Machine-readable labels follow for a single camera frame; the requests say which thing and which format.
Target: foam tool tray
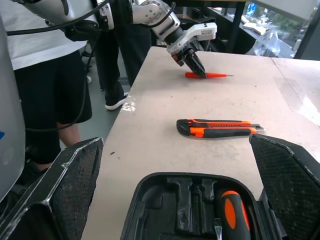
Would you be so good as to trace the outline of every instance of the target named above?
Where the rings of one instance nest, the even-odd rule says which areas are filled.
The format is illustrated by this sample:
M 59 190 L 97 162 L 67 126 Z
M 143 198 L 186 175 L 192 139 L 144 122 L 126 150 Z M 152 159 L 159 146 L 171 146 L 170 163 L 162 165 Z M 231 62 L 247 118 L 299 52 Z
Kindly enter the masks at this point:
M 282 139 L 254 134 L 250 143 L 264 184 L 259 201 L 226 176 L 154 173 L 136 187 L 120 239 L 217 240 L 220 192 L 230 190 L 241 196 L 250 240 L 319 240 L 319 163 L 303 147 Z M 222 239 L 233 240 L 225 228 Z

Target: screwdriver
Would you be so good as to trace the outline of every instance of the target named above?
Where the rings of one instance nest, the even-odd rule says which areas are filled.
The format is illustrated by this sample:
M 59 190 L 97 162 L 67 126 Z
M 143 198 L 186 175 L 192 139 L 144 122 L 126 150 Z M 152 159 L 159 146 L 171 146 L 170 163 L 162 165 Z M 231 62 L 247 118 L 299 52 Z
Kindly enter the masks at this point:
M 249 220 L 239 193 L 233 190 L 221 190 L 219 193 L 217 204 L 225 239 L 250 240 Z
M 210 78 L 225 78 L 225 77 L 233 77 L 233 75 L 228 75 L 225 73 L 213 73 L 213 72 L 206 72 L 205 73 L 206 78 L 210 79 Z M 198 75 L 196 75 L 193 72 L 186 72 L 185 73 L 185 77 L 186 78 L 190 78 L 190 79 L 199 79 L 200 77 Z

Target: white tabletop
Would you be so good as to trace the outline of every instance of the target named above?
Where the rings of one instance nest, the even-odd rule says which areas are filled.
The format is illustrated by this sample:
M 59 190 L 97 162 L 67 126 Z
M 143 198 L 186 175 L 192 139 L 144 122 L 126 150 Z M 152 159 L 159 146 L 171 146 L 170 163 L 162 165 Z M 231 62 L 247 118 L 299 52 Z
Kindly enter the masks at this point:
M 291 103 L 301 101 L 280 71 L 283 66 L 267 57 L 197 55 L 207 72 L 234 76 L 187 79 L 188 68 L 175 64 L 165 48 L 149 51 L 106 140 L 82 239 L 120 239 L 134 190 L 151 173 L 224 175 L 241 181 L 256 199 L 260 196 L 263 185 L 247 136 L 189 138 L 178 133 L 178 119 L 251 121 L 266 128 L 264 134 L 301 144 L 318 156 L 319 126 Z

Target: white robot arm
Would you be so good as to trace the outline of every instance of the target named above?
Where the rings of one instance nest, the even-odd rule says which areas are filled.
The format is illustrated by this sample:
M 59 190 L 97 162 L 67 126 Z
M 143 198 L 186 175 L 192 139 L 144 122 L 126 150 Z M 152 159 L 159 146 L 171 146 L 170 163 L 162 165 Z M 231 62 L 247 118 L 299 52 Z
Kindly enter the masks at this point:
M 155 35 L 167 43 L 167 51 L 182 66 L 189 68 L 201 78 L 205 69 L 195 54 L 195 41 L 215 39 L 215 23 L 197 24 L 183 31 L 180 21 L 162 0 L 12 0 L 24 5 L 34 14 L 45 19 L 50 26 L 74 21 L 95 7 L 99 12 L 63 29 L 67 38 L 83 41 L 97 30 L 108 31 L 125 24 L 141 24 L 152 29 Z

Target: gray floor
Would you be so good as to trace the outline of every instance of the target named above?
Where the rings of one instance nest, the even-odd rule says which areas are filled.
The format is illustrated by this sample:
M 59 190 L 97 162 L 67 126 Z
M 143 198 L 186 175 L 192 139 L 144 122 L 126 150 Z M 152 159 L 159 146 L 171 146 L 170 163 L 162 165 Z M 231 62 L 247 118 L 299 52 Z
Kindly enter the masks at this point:
M 89 121 L 79 124 L 79 131 L 82 140 L 103 137 L 106 140 L 117 116 L 119 109 L 116 111 L 107 111 L 105 108 L 105 95 L 100 91 L 100 84 L 98 79 L 97 67 L 95 59 L 92 58 L 92 68 L 90 69 L 89 76 L 92 82 L 89 84 L 89 92 L 92 106 L 92 118 Z M 121 79 L 127 77 L 124 61 L 122 56 L 119 55 L 118 66 Z M 124 85 L 125 92 L 130 90 L 128 85 Z

